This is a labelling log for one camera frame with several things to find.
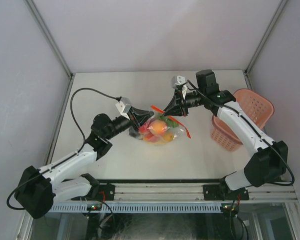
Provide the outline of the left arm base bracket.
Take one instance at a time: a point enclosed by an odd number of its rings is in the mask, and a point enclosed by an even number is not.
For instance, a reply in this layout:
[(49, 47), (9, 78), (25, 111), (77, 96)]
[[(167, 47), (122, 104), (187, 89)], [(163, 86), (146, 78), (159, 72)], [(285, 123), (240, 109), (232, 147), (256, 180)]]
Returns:
[(91, 185), (89, 192), (84, 196), (76, 196), (71, 200), (98, 200), (98, 201), (113, 201), (115, 194), (115, 185), (109, 183), (100, 183), (97, 179), (95, 179), (90, 174), (82, 174), (81, 177), (86, 179), (88, 183)]

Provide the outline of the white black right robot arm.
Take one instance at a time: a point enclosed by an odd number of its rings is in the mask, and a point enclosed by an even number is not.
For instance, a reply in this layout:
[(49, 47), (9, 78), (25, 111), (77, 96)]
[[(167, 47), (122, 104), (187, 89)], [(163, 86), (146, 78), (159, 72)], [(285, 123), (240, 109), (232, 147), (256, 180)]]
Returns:
[(247, 187), (276, 185), (275, 179), (291, 172), (287, 164), (288, 146), (266, 135), (242, 110), (228, 90), (220, 90), (212, 70), (196, 73), (197, 84), (183, 76), (174, 76), (174, 95), (163, 110), (165, 116), (187, 116), (188, 109), (204, 106), (222, 120), (239, 138), (251, 157), (246, 166), (220, 179), (217, 196), (236, 198)]

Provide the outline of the aluminium frame post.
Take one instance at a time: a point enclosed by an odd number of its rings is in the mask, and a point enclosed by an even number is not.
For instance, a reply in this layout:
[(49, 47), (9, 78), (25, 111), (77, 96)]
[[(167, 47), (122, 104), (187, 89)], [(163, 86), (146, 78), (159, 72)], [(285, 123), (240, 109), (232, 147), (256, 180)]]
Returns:
[(244, 73), (246, 76), (249, 76), (251, 73), (255, 63), (257, 62), (261, 52), (263, 51), (263, 48), (265, 47), (267, 41), (269, 40), (271, 34), (273, 33), (276, 25), (278, 24), (280, 18), (282, 17), (287, 5), (289, 4), (289, 0), (281, 0), (279, 2), (279, 5), (277, 9), (275, 10), (269, 24), (266, 27), (265, 32), (263, 33), (260, 42), (258, 43), (256, 50), (254, 51), (246, 69), (244, 70)]
[(34, 21), (38, 25), (43, 37), (47, 41), (50, 49), (52, 50), (54, 56), (56, 57), (57, 61), (61, 65), (63, 71), (67, 75), (68, 79), (72, 79), (73, 73), (71, 72), (65, 58), (63, 57), (57, 43), (54, 40), (54, 37), (52, 36), (47, 24), (45, 23), (41, 13), (39, 12), (39, 9), (37, 8), (36, 4), (33, 0), (24, 0), (23, 1), (28, 8), (30, 14), (32, 15)]

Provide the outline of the aluminium frame post right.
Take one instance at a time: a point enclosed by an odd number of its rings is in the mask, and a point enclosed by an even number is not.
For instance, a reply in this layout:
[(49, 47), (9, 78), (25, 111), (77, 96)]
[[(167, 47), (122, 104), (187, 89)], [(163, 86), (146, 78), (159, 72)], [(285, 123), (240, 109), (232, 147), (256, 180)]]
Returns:
[(287, 5), (289, 4), (289, 0), (281, 0), (279, 2), (279, 5), (277, 9), (275, 10), (269, 24), (266, 27), (265, 32), (263, 33), (260, 42), (258, 43), (256, 50), (254, 51), (246, 69), (244, 70), (244, 73), (246, 76), (249, 76), (251, 73), (255, 63), (257, 62), (261, 52), (263, 51), (263, 48), (265, 47), (267, 41), (269, 40), (271, 34), (273, 33), (276, 25), (278, 24), (280, 18), (282, 17)]

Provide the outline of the dark fake avocado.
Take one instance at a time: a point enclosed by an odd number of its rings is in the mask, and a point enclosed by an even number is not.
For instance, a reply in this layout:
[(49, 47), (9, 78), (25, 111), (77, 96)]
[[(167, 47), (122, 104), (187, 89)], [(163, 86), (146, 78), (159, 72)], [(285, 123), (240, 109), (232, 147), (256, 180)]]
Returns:
[(140, 133), (137, 130), (135, 130), (134, 128), (129, 129), (129, 135), (135, 139), (140, 138)]

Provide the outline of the orange fake peach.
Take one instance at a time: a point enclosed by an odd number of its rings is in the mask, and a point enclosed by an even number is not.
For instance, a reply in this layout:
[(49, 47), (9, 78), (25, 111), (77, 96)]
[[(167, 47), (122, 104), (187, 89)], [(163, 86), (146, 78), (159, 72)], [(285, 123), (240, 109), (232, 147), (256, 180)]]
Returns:
[(161, 120), (154, 120), (149, 125), (150, 132), (154, 135), (164, 135), (168, 130), (167, 125)]

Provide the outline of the yellow fake lemon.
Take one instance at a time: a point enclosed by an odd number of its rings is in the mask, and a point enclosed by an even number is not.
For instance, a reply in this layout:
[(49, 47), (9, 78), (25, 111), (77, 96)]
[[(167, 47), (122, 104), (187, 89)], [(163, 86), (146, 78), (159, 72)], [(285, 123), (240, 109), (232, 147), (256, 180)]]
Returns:
[(174, 133), (173, 132), (167, 132), (163, 135), (163, 140), (166, 142), (171, 142), (174, 139)]

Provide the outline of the aluminium frame post left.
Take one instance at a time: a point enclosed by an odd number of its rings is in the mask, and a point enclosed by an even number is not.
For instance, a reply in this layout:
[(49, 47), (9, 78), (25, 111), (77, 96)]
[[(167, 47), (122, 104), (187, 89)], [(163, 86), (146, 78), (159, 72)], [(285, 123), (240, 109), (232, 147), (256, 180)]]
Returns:
[(61, 65), (63, 71), (67, 75), (68, 79), (72, 79), (73, 73), (71, 72), (65, 58), (63, 57), (57, 43), (54, 40), (54, 37), (52, 36), (47, 24), (45, 23), (41, 13), (39, 12), (39, 9), (37, 8), (36, 4), (33, 0), (24, 0), (23, 1), (28, 8), (30, 14), (32, 15), (34, 21), (38, 25), (43, 37), (47, 41), (50, 49), (52, 50), (54, 56), (56, 57), (57, 61)]

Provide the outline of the red fake tomato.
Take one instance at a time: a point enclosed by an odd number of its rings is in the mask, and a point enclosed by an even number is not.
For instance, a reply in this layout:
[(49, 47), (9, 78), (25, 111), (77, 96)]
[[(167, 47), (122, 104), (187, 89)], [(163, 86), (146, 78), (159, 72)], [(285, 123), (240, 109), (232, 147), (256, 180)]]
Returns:
[(140, 136), (141, 136), (141, 139), (143, 141), (146, 141), (146, 142), (150, 142), (150, 143), (154, 143), (155, 142), (155, 136), (150, 132), (150, 129), (149, 129), (149, 122), (147, 121), (144, 125), (142, 125), (139, 130), (138, 130)]

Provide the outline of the green fake leafy vegetable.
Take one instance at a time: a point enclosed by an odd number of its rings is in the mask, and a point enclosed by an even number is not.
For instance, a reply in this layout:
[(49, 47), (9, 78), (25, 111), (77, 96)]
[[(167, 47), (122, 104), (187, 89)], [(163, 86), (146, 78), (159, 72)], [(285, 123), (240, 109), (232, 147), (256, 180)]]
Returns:
[(177, 128), (179, 126), (176, 121), (170, 119), (168, 116), (162, 115), (161, 113), (157, 113), (156, 117), (158, 120), (163, 121), (167, 125), (167, 128)]

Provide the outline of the clear zip top bag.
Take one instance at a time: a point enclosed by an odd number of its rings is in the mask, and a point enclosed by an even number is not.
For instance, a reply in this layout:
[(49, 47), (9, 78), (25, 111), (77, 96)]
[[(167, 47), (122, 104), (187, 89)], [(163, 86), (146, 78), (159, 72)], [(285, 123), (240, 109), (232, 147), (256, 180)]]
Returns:
[(150, 113), (153, 114), (141, 127), (129, 129), (129, 135), (148, 144), (165, 145), (181, 135), (191, 139), (188, 129), (172, 116), (164, 116), (163, 111), (152, 105)]

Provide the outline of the aluminium mounting rail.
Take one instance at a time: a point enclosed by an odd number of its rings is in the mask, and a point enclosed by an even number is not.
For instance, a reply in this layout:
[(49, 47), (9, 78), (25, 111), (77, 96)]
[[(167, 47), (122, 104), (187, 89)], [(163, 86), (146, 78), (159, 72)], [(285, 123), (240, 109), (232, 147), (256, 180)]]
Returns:
[[(205, 202), (205, 195), (209, 192), (204, 190), (205, 182), (176, 182), (176, 183), (153, 183), (153, 182), (110, 182), (102, 181), (101, 185), (114, 186), (114, 202)], [(298, 198), (292, 186), (275, 186), (266, 184), (262, 187), (248, 187), (246, 192), (248, 200), (241, 197), (244, 203), (292, 203)]]

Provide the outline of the pink plastic basket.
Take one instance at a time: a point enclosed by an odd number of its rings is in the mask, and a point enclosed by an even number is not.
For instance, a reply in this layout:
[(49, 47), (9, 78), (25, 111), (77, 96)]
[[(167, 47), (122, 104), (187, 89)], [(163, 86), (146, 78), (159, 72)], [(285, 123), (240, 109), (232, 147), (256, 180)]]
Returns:
[(234, 93), (235, 102), (225, 104), (216, 116), (212, 116), (212, 139), (227, 151), (236, 151), (244, 146), (252, 156), (258, 148), (265, 149), (273, 141), (263, 128), (274, 114), (273, 104), (249, 89), (239, 89)]

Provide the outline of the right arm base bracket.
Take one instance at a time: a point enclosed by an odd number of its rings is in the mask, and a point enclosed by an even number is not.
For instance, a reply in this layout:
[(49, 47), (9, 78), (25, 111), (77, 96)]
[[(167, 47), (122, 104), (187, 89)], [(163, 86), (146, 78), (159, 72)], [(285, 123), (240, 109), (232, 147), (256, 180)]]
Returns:
[(244, 171), (236, 171), (219, 179), (217, 184), (203, 185), (204, 200), (233, 200), (249, 186), (251, 183), (246, 178)]

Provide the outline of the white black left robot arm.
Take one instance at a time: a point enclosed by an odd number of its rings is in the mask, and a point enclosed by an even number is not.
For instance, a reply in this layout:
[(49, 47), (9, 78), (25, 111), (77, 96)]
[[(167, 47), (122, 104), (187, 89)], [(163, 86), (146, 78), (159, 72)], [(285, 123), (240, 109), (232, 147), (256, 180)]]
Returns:
[(132, 106), (123, 115), (110, 119), (98, 114), (91, 125), (91, 133), (83, 146), (60, 160), (41, 168), (27, 167), (14, 191), (14, 198), (34, 219), (43, 217), (54, 203), (85, 196), (88, 200), (99, 195), (98, 181), (88, 173), (69, 180), (71, 174), (107, 154), (110, 139), (129, 128), (139, 129), (154, 113)]

